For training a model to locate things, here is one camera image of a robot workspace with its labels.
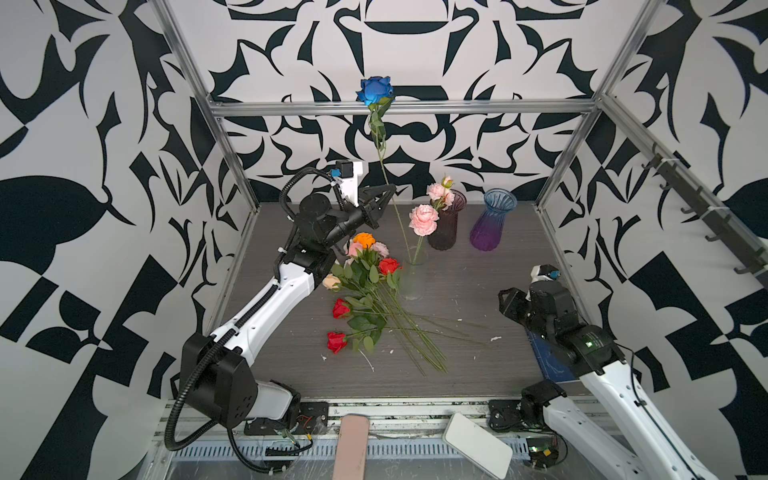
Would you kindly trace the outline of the large pink peony flower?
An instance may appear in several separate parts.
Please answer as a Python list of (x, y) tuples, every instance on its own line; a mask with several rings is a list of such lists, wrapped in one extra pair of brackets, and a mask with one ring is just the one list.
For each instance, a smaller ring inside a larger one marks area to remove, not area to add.
[(416, 263), (420, 258), (424, 239), (431, 235), (437, 229), (439, 219), (438, 211), (431, 205), (419, 205), (409, 214), (409, 227), (418, 236), (414, 253), (411, 261)]

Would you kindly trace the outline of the pink rose flower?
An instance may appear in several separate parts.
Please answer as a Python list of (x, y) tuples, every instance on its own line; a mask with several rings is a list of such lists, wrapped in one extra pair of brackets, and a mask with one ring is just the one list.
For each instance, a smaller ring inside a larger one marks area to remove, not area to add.
[(357, 258), (361, 253), (364, 252), (364, 250), (365, 250), (365, 247), (363, 244), (357, 241), (352, 241), (348, 245), (347, 256), (349, 258)]

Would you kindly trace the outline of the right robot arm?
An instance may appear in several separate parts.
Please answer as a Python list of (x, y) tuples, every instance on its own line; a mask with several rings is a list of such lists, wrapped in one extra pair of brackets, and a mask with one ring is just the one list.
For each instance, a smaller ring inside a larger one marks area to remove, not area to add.
[(542, 429), (581, 453), (607, 479), (712, 479), (634, 374), (630, 359), (603, 328), (581, 320), (570, 292), (554, 280), (502, 290), (499, 312), (550, 346), (602, 405), (626, 441), (588, 418), (554, 381), (525, 388), (516, 408), (492, 410), (495, 431)]

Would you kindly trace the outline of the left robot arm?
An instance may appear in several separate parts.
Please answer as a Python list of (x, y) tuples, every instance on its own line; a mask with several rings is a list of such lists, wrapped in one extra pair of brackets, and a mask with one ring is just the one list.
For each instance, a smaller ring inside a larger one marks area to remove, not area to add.
[(280, 430), (297, 424), (301, 402), (293, 388), (260, 381), (252, 365), (277, 327), (309, 297), (337, 262), (335, 247), (363, 226), (377, 228), (396, 193), (392, 184), (364, 187), (356, 202), (335, 208), (323, 194), (284, 209), (292, 228), (268, 283), (229, 321), (194, 334), (182, 349), (180, 388), (164, 431), (170, 451), (184, 449), (215, 426), (233, 431), (258, 420)]

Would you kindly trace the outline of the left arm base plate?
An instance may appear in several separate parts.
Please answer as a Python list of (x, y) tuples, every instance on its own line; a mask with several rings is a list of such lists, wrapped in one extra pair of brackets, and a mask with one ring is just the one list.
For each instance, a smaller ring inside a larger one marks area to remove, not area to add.
[(327, 427), (330, 404), (325, 401), (301, 401), (290, 406), (286, 414), (271, 420), (257, 418), (245, 423), (246, 436), (282, 435), (288, 432), (292, 435), (314, 435), (321, 433)]

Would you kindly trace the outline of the blue rose flower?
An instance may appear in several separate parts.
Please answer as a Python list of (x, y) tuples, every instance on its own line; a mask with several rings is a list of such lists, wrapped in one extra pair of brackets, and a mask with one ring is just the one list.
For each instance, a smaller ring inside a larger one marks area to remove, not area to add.
[(394, 102), (394, 87), (391, 78), (386, 76), (372, 76), (362, 79), (360, 90), (356, 92), (357, 100), (363, 103), (369, 111), (368, 125), (371, 138), (374, 142), (378, 162), (386, 183), (390, 183), (384, 159), (386, 155), (386, 126), (383, 120), (392, 103)]

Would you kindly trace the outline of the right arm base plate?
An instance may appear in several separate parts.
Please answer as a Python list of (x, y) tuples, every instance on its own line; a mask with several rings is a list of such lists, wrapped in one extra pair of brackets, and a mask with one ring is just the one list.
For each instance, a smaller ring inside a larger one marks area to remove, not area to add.
[(539, 430), (541, 409), (528, 398), (496, 399), (488, 402), (488, 427), (498, 433)]

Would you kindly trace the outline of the clear glass vase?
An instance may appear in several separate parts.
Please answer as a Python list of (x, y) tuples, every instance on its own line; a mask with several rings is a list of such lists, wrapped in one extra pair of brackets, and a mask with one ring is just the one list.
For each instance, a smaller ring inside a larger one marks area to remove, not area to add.
[(400, 279), (400, 296), (408, 301), (423, 297), (426, 287), (428, 255), (416, 246), (409, 248), (409, 257), (404, 262)]

